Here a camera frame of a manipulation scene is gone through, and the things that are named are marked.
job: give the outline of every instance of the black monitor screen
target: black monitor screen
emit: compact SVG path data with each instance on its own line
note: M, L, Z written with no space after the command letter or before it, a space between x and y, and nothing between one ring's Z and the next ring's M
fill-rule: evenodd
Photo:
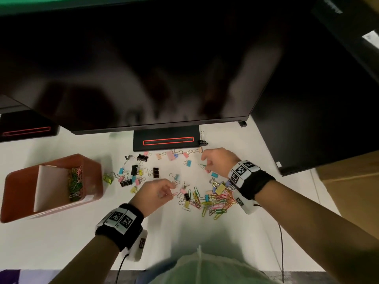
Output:
M74 132L245 120L282 55L279 9L264 2L2 17L2 93Z

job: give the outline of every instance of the white desk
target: white desk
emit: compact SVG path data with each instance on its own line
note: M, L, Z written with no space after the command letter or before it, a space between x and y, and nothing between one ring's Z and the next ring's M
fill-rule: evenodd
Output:
M247 123L245 128L236 122L200 127L205 131L209 148L230 149L278 181L337 212L315 171L281 177L255 123L251 118ZM117 172L125 162L124 155L136 155L132 152L132 140L131 131L74 135L61 128L56 137L0 143L0 197L8 173L74 153L101 162L103 171ZM169 161L166 156L158 160L153 152L145 166L159 167L162 178L169 178L170 172L179 173L180 181L190 183L190 188L196 186L203 196L211 186L210 175L198 166L200 157L199 153L190 154L192 165L187 167L183 156L175 161ZM128 162L128 166L132 164L136 161ZM117 181L110 186L104 183L104 189L104 196L98 201L39 219L0 224L0 270L62 269L94 236L97 222L133 196L130 187L122 188ZM125 261L122 269L143 270L166 258L192 253L200 244L206 253L245 260L261 270L280 270L279 228L262 209L246 215L238 205L233 205L226 214L213 220L213 216L202 217L201 210L195 208L191 212L182 210L174 198L146 218L143 227L149 235L142 259L138 263ZM283 241L285 271L322 271L285 231ZM121 260L119 255L112 269L118 269Z

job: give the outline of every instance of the black cable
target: black cable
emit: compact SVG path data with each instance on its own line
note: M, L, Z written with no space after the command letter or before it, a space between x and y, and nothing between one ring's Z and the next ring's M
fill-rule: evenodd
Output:
M282 228L280 226L280 224L278 223L279 225L279 230L280 230L280 240L282 242L282 282L284 283L284 249L283 249L283 234L282 234Z
M120 268L119 268L119 270L118 270L118 272L117 272L116 281L115 281L114 284L117 284L117 280L118 280L118 276L119 276L119 274L120 274L121 266L122 266L122 264L123 264L123 262L124 262L124 260L125 260L125 258L126 258L127 256L129 256L129 254L126 254L125 257L124 257L124 259L121 261L121 265L120 265Z

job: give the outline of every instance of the left hand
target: left hand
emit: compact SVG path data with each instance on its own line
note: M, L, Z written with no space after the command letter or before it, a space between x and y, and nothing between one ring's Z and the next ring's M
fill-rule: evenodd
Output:
M129 204L139 209L147 217L174 198L171 189L175 189L175 185L168 179L147 181Z

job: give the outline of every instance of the wristband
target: wristband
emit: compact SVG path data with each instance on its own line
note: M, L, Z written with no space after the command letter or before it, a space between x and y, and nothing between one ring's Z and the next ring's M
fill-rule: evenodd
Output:
M232 185L248 200L255 200L255 195L274 177L264 172L250 161L240 161L228 174Z
M143 214L131 204L124 203L109 212L97 225L95 235L104 235L120 249L130 248L142 232Z

